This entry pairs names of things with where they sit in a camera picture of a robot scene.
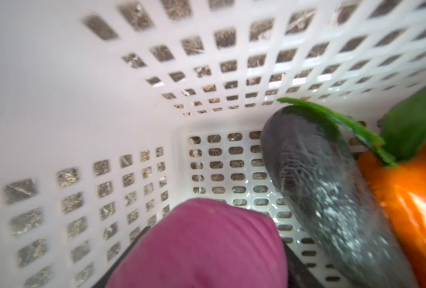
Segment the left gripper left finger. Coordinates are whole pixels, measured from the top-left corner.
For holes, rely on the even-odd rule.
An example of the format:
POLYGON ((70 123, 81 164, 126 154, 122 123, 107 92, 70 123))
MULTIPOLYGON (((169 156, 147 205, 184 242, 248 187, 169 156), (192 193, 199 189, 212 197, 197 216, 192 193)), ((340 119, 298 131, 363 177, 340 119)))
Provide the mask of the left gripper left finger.
POLYGON ((112 274, 121 264, 121 262, 125 260, 127 255, 132 251, 133 247, 139 242, 141 237, 144 236, 149 230, 150 230, 150 227, 147 226, 141 231, 140 234, 136 236, 136 238, 131 242, 131 244, 128 246, 125 252, 123 252, 123 254, 119 257, 119 259, 111 266, 111 268, 105 273, 105 275, 102 276, 100 280, 93 285, 92 288, 106 288, 106 285, 109 282, 109 279, 111 278, 112 274))

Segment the white perforated plastic basket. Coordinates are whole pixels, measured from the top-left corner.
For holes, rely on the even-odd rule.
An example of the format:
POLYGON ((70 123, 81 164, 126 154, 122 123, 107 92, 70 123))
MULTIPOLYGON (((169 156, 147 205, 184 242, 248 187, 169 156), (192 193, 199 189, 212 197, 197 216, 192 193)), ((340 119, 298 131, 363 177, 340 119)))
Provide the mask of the white perforated plastic basket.
POLYGON ((269 216, 325 288, 259 138, 279 98, 378 131, 426 86, 426 1, 0 1, 0 288, 91 288, 177 205, 269 216))

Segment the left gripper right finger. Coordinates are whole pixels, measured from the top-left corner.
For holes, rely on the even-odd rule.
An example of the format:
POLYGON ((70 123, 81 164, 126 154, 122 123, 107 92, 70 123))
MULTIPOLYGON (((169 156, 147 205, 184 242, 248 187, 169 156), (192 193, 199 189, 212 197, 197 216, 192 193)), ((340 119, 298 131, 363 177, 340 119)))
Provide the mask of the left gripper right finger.
POLYGON ((324 288, 298 256, 283 243, 287 259, 288 288, 324 288))

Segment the purple toy onion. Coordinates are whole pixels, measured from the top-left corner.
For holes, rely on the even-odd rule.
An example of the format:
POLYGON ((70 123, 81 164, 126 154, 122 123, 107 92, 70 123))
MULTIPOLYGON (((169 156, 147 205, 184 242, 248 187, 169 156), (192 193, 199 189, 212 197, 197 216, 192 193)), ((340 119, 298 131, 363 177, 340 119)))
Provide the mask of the purple toy onion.
POLYGON ((273 220, 217 200, 190 199, 141 237, 109 288, 285 288, 273 220))

